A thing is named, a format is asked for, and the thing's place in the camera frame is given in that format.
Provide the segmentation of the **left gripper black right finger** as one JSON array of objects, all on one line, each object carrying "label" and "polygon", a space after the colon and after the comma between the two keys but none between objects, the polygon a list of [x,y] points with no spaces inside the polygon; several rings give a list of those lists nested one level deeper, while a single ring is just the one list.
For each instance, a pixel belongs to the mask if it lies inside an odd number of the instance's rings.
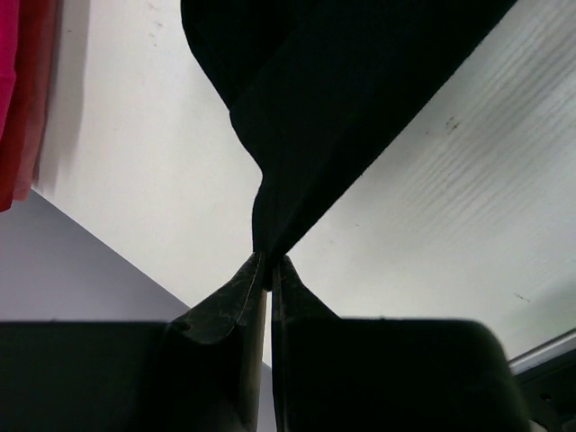
[{"label": "left gripper black right finger", "polygon": [[273,272],[274,411],[281,431],[523,431],[503,349],[461,319],[345,319]]}]

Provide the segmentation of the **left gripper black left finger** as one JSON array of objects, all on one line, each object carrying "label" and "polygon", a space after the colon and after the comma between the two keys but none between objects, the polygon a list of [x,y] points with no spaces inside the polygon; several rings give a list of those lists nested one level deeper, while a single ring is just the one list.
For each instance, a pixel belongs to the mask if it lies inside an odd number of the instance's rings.
[{"label": "left gripper black left finger", "polygon": [[255,430],[265,267],[169,322],[3,323],[2,430]]}]

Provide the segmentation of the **black t shirt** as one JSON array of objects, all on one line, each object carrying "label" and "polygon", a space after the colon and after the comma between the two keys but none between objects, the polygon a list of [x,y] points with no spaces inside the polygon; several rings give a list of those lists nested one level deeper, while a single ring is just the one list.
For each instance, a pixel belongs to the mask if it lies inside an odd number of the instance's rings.
[{"label": "black t shirt", "polygon": [[510,7],[501,0],[182,2],[190,50],[262,173],[253,248],[269,266]]}]

